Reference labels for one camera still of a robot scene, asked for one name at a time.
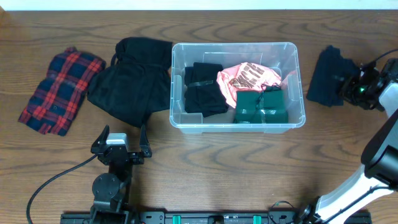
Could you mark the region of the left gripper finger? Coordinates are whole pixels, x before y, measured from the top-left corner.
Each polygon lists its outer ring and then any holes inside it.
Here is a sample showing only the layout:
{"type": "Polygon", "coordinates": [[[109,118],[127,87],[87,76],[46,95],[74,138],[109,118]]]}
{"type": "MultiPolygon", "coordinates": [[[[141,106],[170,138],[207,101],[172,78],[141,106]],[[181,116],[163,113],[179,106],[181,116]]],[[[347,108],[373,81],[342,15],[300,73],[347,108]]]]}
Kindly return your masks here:
{"type": "Polygon", "coordinates": [[[105,146],[108,136],[109,136],[109,126],[106,125],[102,130],[101,134],[92,144],[92,149],[101,149],[103,146],[105,146]]]}
{"type": "Polygon", "coordinates": [[[139,146],[142,152],[150,152],[150,144],[146,134],[146,126],[141,126],[139,146]]]}

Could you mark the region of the dark navy garment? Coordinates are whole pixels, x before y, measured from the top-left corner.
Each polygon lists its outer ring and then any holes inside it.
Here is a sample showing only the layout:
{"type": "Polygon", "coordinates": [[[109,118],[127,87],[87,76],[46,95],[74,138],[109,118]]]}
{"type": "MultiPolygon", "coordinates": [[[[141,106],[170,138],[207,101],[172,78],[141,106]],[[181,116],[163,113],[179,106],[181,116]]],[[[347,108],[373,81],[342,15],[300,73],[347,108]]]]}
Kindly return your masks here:
{"type": "Polygon", "coordinates": [[[351,59],[343,58],[340,49],[329,45],[319,54],[307,100],[328,107],[343,106],[339,92],[345,81],[359,74],[359,67],[351,59]]]}

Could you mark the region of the red navy plaid shirt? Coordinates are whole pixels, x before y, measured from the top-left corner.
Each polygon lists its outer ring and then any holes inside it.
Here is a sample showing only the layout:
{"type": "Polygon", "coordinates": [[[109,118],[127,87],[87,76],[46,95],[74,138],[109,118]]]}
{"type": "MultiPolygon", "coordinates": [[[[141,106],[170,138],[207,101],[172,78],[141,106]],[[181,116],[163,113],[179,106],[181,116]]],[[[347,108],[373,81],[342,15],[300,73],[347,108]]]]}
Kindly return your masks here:
{"type": "Polygon", "coordinates": [[[93,77],[106,62],[89,52],[69,47],[49,63],[18,122],[40,134],[65,136],[85,99],[93,77]]]}

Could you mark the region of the large black garment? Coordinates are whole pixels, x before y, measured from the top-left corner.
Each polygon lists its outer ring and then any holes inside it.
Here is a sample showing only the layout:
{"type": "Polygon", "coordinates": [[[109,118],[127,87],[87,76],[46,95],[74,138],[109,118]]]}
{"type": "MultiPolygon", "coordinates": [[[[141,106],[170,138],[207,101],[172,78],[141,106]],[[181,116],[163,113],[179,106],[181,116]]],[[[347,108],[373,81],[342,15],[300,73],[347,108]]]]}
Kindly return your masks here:
{"type": "Polygon", "coordinates": [[[172,43],[128,37],[116,44],[110,66],[92,79],[88,101],[137,128],[170,108],[172,43]]]}

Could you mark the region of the black taped garment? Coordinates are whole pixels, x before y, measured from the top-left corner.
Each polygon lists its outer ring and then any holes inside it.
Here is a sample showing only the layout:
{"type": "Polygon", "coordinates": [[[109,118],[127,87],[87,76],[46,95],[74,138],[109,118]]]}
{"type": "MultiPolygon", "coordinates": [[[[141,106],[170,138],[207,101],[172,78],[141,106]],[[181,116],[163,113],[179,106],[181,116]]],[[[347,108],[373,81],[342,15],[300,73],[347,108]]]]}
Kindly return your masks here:
{"type": "Polygon", "coordinates": [[[185,111],[201,113],[204,118],[226,113],[228,104],[217,83],[217,74],[223,66],[213,63],[195,62],[192,67],[185,67],[184,82],[185,111]]]}

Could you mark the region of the clear plastic storage bin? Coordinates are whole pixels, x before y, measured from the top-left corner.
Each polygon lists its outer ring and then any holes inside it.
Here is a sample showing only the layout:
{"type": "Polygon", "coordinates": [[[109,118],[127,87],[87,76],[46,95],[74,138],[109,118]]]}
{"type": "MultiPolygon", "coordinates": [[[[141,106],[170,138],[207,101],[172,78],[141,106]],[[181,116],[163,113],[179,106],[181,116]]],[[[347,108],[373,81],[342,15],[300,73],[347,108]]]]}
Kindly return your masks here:
{"type": "Polygon", "coordinates": [[[304,97],[299,67],[299,54],[291,42],[252,43],[177,43],[172,48],[170,115],[173,127],[184,134],[204,132],[263,132],[284,133],[300,128],[306,122],[304,97]],[[278,124],[236,124],[235,111],[216,114],[207,118],[200,113],[185,111],[185,67],[195,62],[220,64],[224,68],[242,62],[251,62],[273,69],[282,78],[284,103],[289,120],[278,124]]]}

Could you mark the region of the green taped garment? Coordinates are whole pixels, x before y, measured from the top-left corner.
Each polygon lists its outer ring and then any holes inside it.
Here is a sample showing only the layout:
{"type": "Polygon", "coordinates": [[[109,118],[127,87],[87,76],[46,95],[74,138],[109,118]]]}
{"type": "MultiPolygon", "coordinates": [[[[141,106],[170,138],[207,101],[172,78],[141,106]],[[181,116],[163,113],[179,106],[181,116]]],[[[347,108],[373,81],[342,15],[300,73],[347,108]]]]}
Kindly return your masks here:
{"type": "Polygon", "coordinates": [[[284,124],[288,122],[289,116],[282,90],[237,92],[234,123],[284,124]]]}

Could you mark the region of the pink printed t-shirt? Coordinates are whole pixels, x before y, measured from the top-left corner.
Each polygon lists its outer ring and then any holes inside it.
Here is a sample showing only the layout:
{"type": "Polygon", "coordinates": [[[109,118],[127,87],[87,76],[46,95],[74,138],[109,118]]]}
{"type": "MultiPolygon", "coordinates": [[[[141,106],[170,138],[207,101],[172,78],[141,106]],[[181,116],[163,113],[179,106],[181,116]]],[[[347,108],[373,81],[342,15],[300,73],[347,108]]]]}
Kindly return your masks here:
{"type": "Polygon", "coordinates": [[[282,77],[275,70],[251,62],[244,62],[218,72],[216,82],[226,103],[235,108],[237,92],[261,92],[270,86],[282,83],[282,77]]]}

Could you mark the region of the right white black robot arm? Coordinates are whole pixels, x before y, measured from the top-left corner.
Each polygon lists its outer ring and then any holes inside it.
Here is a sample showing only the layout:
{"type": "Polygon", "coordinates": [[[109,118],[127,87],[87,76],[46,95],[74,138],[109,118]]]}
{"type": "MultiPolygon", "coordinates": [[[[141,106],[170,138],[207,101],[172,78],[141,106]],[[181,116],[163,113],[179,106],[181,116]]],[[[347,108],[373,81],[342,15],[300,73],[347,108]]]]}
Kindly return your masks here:
{"type": "Polygon", "coordinates": [[[322,195],[295,216],[294,223],[371,223],[362,208],[373,200],[397,191],[397,59],[383,69],[376,61],[344,82],[340,96],[365,110],[385,111],[388,120],[368,142],[358,170],[334,191],[322,195]]]}

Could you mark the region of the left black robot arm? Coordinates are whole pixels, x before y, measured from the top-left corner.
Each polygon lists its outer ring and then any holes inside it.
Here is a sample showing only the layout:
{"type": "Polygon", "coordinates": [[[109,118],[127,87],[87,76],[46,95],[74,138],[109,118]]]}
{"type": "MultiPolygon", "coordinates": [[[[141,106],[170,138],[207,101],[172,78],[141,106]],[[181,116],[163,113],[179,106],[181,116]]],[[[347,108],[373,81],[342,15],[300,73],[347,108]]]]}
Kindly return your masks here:
{"type": "Polygon", "coordinates": [[[140,215],[128,205],[132,182],[132,168],[142,165],[145,158],[152,157],[146,127],[141,126],[140,151],[130,152],[127,135],[110,133],[105,126],[91,145],[91,153],[108,166],[108,172],[94,180],[94,195],[90,223],[140,223],[140,215]]]}

